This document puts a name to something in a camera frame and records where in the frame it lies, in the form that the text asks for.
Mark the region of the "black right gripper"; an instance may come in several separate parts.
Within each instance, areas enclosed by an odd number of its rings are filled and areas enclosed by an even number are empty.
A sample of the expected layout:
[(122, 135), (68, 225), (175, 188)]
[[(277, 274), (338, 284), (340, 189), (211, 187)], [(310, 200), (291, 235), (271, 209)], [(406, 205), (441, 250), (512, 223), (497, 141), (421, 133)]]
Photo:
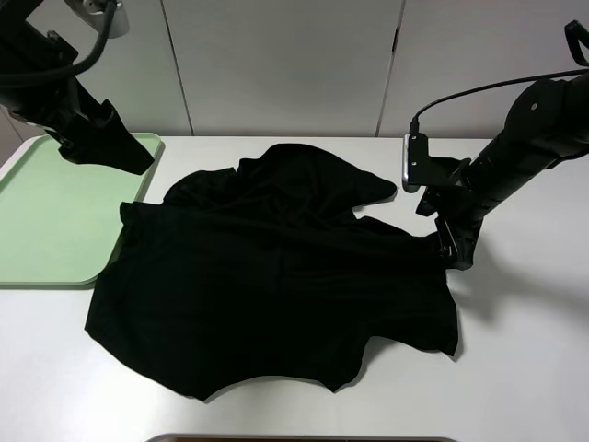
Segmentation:
[(462, 186), (427, 188), (416, 214), (436, 215), (439, 253), (449, 259), (448, 267), (466, 271), (473, 266), (474, 244), (482, 226), (479, 205), (483, 194)]

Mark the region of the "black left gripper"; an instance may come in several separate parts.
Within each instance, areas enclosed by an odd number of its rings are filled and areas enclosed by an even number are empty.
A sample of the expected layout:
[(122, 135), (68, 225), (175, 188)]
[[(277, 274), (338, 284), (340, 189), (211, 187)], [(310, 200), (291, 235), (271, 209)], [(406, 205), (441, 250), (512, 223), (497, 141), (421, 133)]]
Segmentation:
[(153, 156), (126, 129), (112, 104), (105, 99), (81, 98), (57, 131), (64, 159), (77, 165), (98, 165), (131, 174), (144, 174)]

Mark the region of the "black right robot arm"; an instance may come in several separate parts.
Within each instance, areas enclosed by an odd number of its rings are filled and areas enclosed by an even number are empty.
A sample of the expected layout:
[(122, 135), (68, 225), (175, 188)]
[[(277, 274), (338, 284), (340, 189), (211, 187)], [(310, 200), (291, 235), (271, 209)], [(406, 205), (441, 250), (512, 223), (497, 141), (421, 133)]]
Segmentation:
[(588, 153), (588, 75), (541, 79), (514, 102), (503, 129), (474, 159), (432, 157), (412, 122), (403, 146), (406, 192), (425, 192), (416, 209), (435, 215), (435, 250), (450, 269), (467, 270), (483, 219), (545, 169)]

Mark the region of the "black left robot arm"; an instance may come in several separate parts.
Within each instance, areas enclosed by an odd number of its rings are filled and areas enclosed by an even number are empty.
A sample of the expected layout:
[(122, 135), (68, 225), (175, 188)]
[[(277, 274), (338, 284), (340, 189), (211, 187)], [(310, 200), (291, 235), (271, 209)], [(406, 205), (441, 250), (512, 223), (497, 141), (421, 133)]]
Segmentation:
[(121, 1), (70, 1), (68, 7), (98, 36), (85, 58), (57, 32), (28, 21), (38, 1), (1, 4), (1, 104), (16, 120), (37, 126), (59, 145), (61, 157), (134, 175), (153, 164), (108, 101), (96, 101), (78, 76), (92, 68), (108, 40), (129, 30)]

